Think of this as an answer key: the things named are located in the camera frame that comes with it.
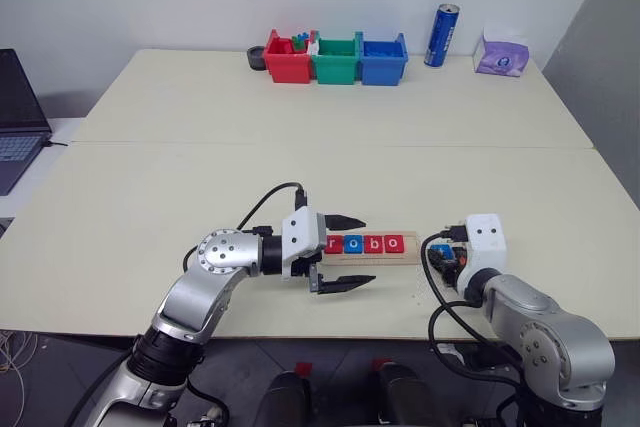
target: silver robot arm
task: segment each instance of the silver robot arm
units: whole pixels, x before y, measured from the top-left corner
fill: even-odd
[[[453,240],[455,258],[446,260],[441,251],[429,249],[431,264],[465,300],[482,305],[497,337],[519,354],[526,388],[542,406],[542,415],[546,408],[570,419],[547,425],[599,425],[606,382],[615,366],[604,333],[507,274],[506,242],[497,215],[469,216],[464,226],[442,235]]]
[[[169,425],[165,424],[169,411],[202,360],[203,346],[227,310],[233,289],[246,277],[261,273],[308,276],[310,290],[317,293],[344,292],[373,280],[372,276],[347,276],[324,282],[315,267],[326,246],[327,226],[346,230],[362,225],[356,219],[325,216],[303,206],[282,221],[282,236],[255,229],[222,229],[207,235],[85,425]]]

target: red tag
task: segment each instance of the red tag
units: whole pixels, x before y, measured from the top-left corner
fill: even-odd
[[[386,357],[382,359],[373,359],[371,362],[371,368],[374,372],[380,372],[384,364],[388,364],[389,362],[393,362],[393,360]]]
[[[327,235],[327,246],[324,249],[325,254],[341,254],[342,241],[341,235]]]
[[[310,362],[298,362],[296,364],[295,373],[298,374],[303,379],[309,378],[311,375],[311,370],[313,369],[313,364]]]
[[[364,236],[364,253],[365,254],[382,254],[383,241],[381,235],[365,235]]]
[[[404,238],[401,235],[385,235],[384,251],[387,254],[402,254],[404,252]]]

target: wire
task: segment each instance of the wire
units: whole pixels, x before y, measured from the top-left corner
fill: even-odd
[[[18,415],[16,420],[12,424],[13,427],[16,427],[20,420],[22,419],[22,415],[24,414],[24,407],[26,403],[26,394],[25,394],[25,385],[24,378],[22,377],[21,368],[25,367],[38,349],[38,334],[26,334],[25,332],[20,332],[22,334],[22,343],[20,347],[17,349],[15,346],[11,345],[12,339],[16,338],[17,335],[13,331],[1,331],[0,332],[0,353],[5,357],[6,362],[0,365],[0,374],[7,374],[8,372],[15,371],[18,376],[18,381],[20,382],[20,410],[18,411]],[[18,358],[22,355],[23,352],[27,351],[28,345],[31,343],[33,339],[33,350],[31,354],[27,357],[26,360],[22,361],[22,363],[18,362]]]
[[[61,146],[63,146],[63,147],[69,147],[69,144],[64,144],[64,143],[62,143],[62,142],[52,142],[52,141],[50,141],[50,140],[45,140],[45,141],[42,143],[42,146],[43,146],[43,147],[51,147],[52,145],[61,145]]]
[[[189,270],[189,257],[191,257],[191,254],[193,254],[197,248],[198,246],[194,245],[191,249],[187,251],[186,254],[184,254],[184,257],[182,258],[182,270],[184,270],[185,272]]]
[[[245,224],[249,222],[249,219],[253,217],[253,214],[255,214],[258,211],[258,209],[262,207],[262,204],[264,204],[267,201],[267,199],[269,199],[269,197],[271,197],[273,194],[275,194],[279,190],[286,189],[287,187],[295,187],[296,189],[301,191],[304,190],[302,188],[302,184],[298,182],[285,182],[283,184],[276,185],[273,189],[271,189],[269,192],[264,194],[264,196],[258,201],[258,203],[253,207],[253,209],[249,211],[249,213],[244,217],[244,219],[242,219],[242,221],[238,224],[238,227],[236,228],[238,230],[242,230]]]
[[[18,417],[16,417],[16,420],[13,422],[13,426],[12,426],[12,427],[16,427],[20,423],[20,420],[22,419],[22,414],[24,413],[24,404],[25,404],[24,379],[22,378],[20,369],[16,367],[13,361],[9,359],[8,363],[13,367],[13,370],[15,370],[16,375],[18,376],[18,380],[20,381],[20,392],[21,392],[20,410],[18,411]]]
[[[500,424],[500,427],[507,427],[507,423],[505,422],[504,417],[502,417],[502,413],[504,412],[504,409],[509,407],[515,401],[516,401],[516,394],[513,394],[507,397],[506,399],[504,399],[502,402],[500,402],[500,404],[498,404],[498,407],[496,407],[496,418],[498,419],[498,423]]]
[[[478,332],[476,332],[473,329],[473,327],[471,327],[464,320],[462,320],[462,317],[460,317],[456,312],[454,312],[454,310],[450,306],[448,306],[447,301],[444,299],[444,297],[440,293],[440,289],[438,289],[438,286],[436,285],[433,279],[433,276],[431,275],[431,270],[429,268],[429,260],[427,258],[427,247],[429,243],[443,237],[444,235],[446,235],[446,231],[442,231],[438,234],[433,234],[427,237],[426,239],[424,239],[420,247],[420,259],[422,261],[422,270],[424,270],[424,274],[427,277],[427,281],[429,282],[429,286],[431,287],[431,290],[433,291],[434,295],[438,299],[438,302],[440,302],[440,305],[453,318],[453,320],[455,320],[474,339],[476,339],[478,342],[487,346],[489,349],[495,352],[498,356],[504,359],[509,365],[515,368],[518,374],[520,375],[520,377],[522,377],[522,367],[520,366],[520,364],[513,357],[507,354],[504,350],[500,349],[499,347],[496,347],[486,337],[480,335]],[[476,307],[476,308],[479,307],[477,305],[469,304],[468,302],[466,304],[468,304],[468,307]]]
[[[229,424],[229,419],[231,418],[231,414],[229,413],[229,407],[227,407],[227,404],[225,404],[218,397],[214,397],[213,395],[206,394],[201,390],[199,390],[198,388],[196,388],[191,383],[191,380],[189,378],[187,378],[187,389],[196,397],[200,397],[201,399],[204,399],[213,404],[216,404],[222,411],[221,413],[222,420],[220,421],[220,425],[216,424],[216,427],[227,427],[227,425]]]
[[[299,182],[284,182],[283,184],[276,185],[273,189],[271,189],[269,192],[267,192],[262,196],[262,198],[258,201],[258,203],[253,206],[253,209],[251,209],[249,213],[245,215],[244,219],[240,221],[236,229],[242,230],[242,228],[247,224],[247,222],[249,222],[251,217],[253,217],[253,215],[258,211],[260,207],[262,207],[262,204],[264,204],[269,199],[269,197],[271,197],[273,194],[275,194],[279,190],[283,190],[288,187],[295,187],[298,190],[298,192],[304,192],[304,188],[302,187],[302,184]],[[189,249],[186,254],[184,254],[184,257],[182,258],[182,270],[184,272],[189,270],[189,257],[191,257],[191,254],[193,254],[197,248],[198,246],[195,245],[191,249]]]
[[[96,391],[96,389],[100,386],[100,384],[102,384],[102,382],[104,382],[104,379],[106,379],[109,376],[109,374],[113,372],[116,369],[116,367],[118,367],[124,361],[124,359],[129,357],[132,351],[133,351],[133,347],[129,347],[125,352],[120,354],[116,360],[114,360],[111,364],[109,364],[107,368],[104,369],[104,371],[102,371],[102,373],[98,377],[96,377],[96,379],[89,386],[89,388],[84,392],[84,394],[82,394],[82,397],[80,397],[80,400],[78,400],[76,405],[73,407],[73,410],[69,414],[67,421],[64,423],[65,427],[73,426],[73,423],[78,417],[78,414],[80,414],[80,412],[82,411],[82,408],[87,403],[87,401],[91,398],[91,396]]]
[[[443,312],[448,312],[448,310],[452,310],[452,307],[477,308],[476,306],[474,306],[469,302],[464,302],[459,300],[455,302],[449,302],[445,305],[441,305],[433,312],[433,314],[431,314],[431,317],[429,318],[429,326],[428,326],[429,344],[433,349],[433,353],[436,355],[438,360],[442,362],[442,364],[444,364],[444,366],[448,368],[450,371],[452,371],[453,373],[458,374],[462,377],[466,377],[467,379],[480,380],[483,382],[497,382],[501,384],[510,385],[514,387],[516,390],[520,389],[520,383],[516,382],[515,380],[509,379],[508,377],[502,377],[499,375],[487,375],[487,374],[480,374],[478,372],[473,372],[472,370],[460,367],[457,364],[453,364],[449,362],[447,358],[444,356],[444,354],[440,352],[440,349],[438,349],[438,343],[435,338],[436,321],[438,320],[438,317]]]

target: blue can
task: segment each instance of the blue can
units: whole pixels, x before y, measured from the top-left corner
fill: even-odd
[[[449,42],[453,36],[453,29],[458,21],[460,7],[453,4],[441,4],[433,22],[431,40],[427,48],[424,63],[429,67],[441,67],[449,49]]]

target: tissue box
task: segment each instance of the tissue box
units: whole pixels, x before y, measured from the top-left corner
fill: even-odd
[[[487,32],[484,32],[473,55],[476,72],[508,77],[522,75],[529,61],[529,48],[521,43],[522,41],[506,37],[497,40],[497,37],[489,37]]]

